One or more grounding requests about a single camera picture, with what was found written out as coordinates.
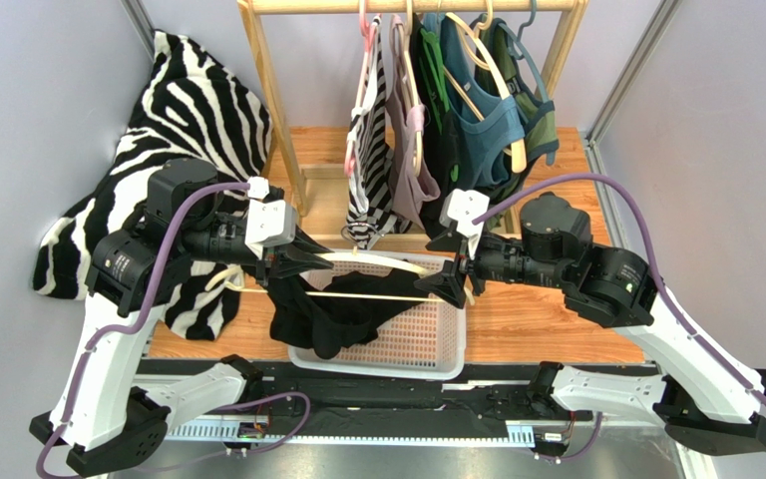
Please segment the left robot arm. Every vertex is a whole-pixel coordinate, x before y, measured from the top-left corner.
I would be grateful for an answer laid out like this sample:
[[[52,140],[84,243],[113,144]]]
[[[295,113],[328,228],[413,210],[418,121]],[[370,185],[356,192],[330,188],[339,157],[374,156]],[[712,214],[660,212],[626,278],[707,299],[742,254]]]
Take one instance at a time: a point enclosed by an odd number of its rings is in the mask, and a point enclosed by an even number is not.
[[[278,188],[263,178],[223,183],[203,160],[175,159],[151,174],[144,216],[99,241],[68,384],[57,406],[30,424],[46,450],[68,448],[75,478],[137,467],[177,427],[265,403],[261,371],[237,355],[173,384],[134,382],[149,337],[196,261],[248,266],[264,286],[329,266],[326,248],[299,228]]]

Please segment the pink hanger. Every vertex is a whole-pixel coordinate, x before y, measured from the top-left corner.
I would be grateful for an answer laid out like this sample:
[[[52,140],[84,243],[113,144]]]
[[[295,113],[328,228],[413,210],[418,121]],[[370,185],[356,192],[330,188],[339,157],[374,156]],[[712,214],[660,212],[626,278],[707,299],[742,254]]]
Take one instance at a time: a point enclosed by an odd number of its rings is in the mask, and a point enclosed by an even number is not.
[[[366,75],[369,72],[369,63],[371,62],[372,54],[372,44],[373,39],[372,36],[376,32],[376,28],[367,20],[367,11],[368,11],[368,1],[367,0],[359,0],[358,1],[358,7],[359,7],[359,28],[360,33],[363,37],[363,59],[362,59],[362,66],[360,69],[360,77],[357,87],[357,93],[355,98],[355,104],[354,108],[351,110],[351,124],[348,130],[348,135],[346,137],[346,152],[344,157],[344,164],[343,164],[343,172],[346,178],[349,178],[353,172],[354,166],[355,166],[355,154],[354,154],[354,147],[357,142],[357,135],[355,132],[355,128],[358,125],[358,115],[360,110],[362,109],[365,91],[367,89],[365,79]]]

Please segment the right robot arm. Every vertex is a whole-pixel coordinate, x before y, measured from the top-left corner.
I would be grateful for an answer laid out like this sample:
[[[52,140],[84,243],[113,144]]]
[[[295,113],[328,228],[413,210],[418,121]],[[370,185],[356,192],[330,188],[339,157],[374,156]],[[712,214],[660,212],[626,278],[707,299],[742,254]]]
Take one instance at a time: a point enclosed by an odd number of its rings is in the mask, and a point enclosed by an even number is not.
[[[487,281],[558,289],[577,316],[624,336],[654,362],[647,375],[584,370],[544,361],[529,398],[568,412],[590,411],[656,424],[679,444],[710,456],[766,451],[766,369],[740,364],[690,319],[670,310],[648,263],[595,243],[589,215],[545,193],[520,211],[522,235],[466,239],[455,220],[431,242],[453,257],[418,279],[420,290],[462,307],[465,290]]]

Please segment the striped tank top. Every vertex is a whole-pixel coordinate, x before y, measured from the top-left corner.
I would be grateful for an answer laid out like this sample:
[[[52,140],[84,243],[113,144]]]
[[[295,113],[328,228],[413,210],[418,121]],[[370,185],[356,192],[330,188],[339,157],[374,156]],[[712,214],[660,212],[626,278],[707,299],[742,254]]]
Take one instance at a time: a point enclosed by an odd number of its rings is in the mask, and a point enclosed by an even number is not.
[[[383,60],[379,15],[371,24],[372,58],[366,75],[362,109],[355,128],[355,166],[348,180],[348,206],[344,238],[360,249],[370,249],[390,234],[401,234],[411,223],[392,211],[392,194],[388,185],[394,152],[387,143],[387,87]]]

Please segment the cream hanger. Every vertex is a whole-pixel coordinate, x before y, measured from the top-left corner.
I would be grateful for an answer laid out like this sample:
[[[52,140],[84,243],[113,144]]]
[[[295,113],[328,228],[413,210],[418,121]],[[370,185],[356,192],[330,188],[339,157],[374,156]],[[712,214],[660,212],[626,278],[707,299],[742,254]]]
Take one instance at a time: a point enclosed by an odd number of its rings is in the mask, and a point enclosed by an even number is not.
[[[303,273],[301,276],[313,287],[330,285],[335,277],[345,275],[351,270],[361,271],[365,274],[378,272],[380,276],[383,276],[396,269],[394,265],[396,261],[410,263],[410,266],[399,266],[399,269],[426,276],[434,273],[435,267],[440,265],[443,260],[441,256],[432,256],[426,253],[372,250],[354,254],[348,249],[337,249],[334,253],[323,253],[321,257],[335,263],[335,272],[325,272],[321,269]],[[255,292],[255,289],[246,286],[243,274],[244,271],[240,265],[231,265],[224,271],[217,273],[206,284],[205,289],[210,291],[219,284],[223,284],[236,292]]]

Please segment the black tank top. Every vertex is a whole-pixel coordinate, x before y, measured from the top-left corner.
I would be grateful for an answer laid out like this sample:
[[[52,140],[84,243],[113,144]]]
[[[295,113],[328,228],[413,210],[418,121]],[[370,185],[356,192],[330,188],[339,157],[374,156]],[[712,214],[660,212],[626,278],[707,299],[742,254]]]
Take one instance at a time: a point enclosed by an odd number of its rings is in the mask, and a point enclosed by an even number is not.
[[[378,337],[378,328],[430,296],[414,286],[418,275],[393,269],[385,276],[349,272],[323,289],[300,276],[272,280],[267,295],[275,306],[270,337],[332,359],[344,348]]]

